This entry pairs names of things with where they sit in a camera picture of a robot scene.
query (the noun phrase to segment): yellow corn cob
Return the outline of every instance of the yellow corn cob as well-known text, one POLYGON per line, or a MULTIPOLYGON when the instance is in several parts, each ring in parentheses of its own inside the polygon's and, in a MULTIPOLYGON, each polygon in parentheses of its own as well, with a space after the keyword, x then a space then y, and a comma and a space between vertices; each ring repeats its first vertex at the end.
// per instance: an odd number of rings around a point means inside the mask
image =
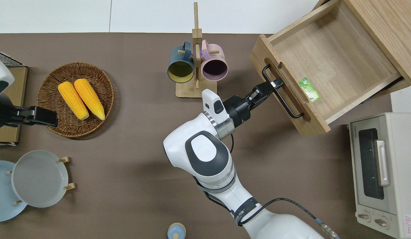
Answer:
POLYGON ((74 82, 74 86, 90 111, 101 120, 105 120, 103 106, 89 82, 86 79, 81 78, 74 82))
POLYGON ((86 106, 84 106, 77 91, 75 91, 74 86, 70 82, 65 81, 59 84, 58 91, 77 118, 85 120, 89 116, 86 106))

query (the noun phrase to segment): small bottle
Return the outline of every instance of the small bottle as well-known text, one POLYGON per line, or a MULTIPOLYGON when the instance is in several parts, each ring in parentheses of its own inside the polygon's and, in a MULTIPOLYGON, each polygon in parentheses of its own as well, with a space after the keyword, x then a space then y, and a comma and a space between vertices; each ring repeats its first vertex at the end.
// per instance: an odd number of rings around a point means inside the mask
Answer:
POLYGON ((168 228, 168 239, 184 239, 186 236, 186 228, 183 224, 175 222, 168 228))

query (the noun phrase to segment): black metal handle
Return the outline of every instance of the black metal handle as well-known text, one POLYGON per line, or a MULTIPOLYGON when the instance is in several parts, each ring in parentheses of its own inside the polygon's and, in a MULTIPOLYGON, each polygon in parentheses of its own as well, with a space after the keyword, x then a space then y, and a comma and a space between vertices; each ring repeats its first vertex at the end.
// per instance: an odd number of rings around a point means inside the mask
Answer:
MULTIPOLYGON (((266 65, 263 70, 261 71, 261 74, 263 75, 264 79, 268 82, 268 83, 272 83, 272 81, 269 79, 268 75, 266 74, 266 70, 270 69, 270 64, 266 65)), ((273 81, 275 83, 275 85, 273 85, 275 87, 275 90, 273 91, 276 95, 276 97, 278 97, 278 100, 281 102, 282 106, 284 106, 286 112, 289 114, 289 116, 291 116, 294 119, 298 119, 303 117, 304 113, 300 113, 299 115, 296 115, 294 112, 292 112, 291 108, 289 108, 288 104, 286 104, 286 101, 284 100, 284 98, 282 98, 281 94, 278 92, 278 89, 281 88, 281 86, 284 84, 284 81, 281 78, 278 78, 276 80, 273 81)))

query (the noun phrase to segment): oven handle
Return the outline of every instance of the oven handle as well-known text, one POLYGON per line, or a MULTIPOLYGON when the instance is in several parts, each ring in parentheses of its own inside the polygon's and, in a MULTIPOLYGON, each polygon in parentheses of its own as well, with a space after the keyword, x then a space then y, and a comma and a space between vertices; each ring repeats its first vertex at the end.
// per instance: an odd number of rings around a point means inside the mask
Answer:
POLYGON ((387 170, 386 142, 384 140, 376 140, 375 145, 377 146, 378 183, 380 186, 388 186, 390 181, 387 170))

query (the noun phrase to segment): pink mug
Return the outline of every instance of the pink mug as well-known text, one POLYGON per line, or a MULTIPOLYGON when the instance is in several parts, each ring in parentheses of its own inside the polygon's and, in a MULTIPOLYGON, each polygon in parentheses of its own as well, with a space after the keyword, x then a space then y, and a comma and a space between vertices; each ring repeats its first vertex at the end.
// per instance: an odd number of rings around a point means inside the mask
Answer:
POLYGON ((228 74, 228 64, 225 60, 222 48, 217 44, 208 44, 206 40, 202 41, 202 56, 204 59, 201 63, 201 72, 205 79, 217 81, 223 79, 228 74))

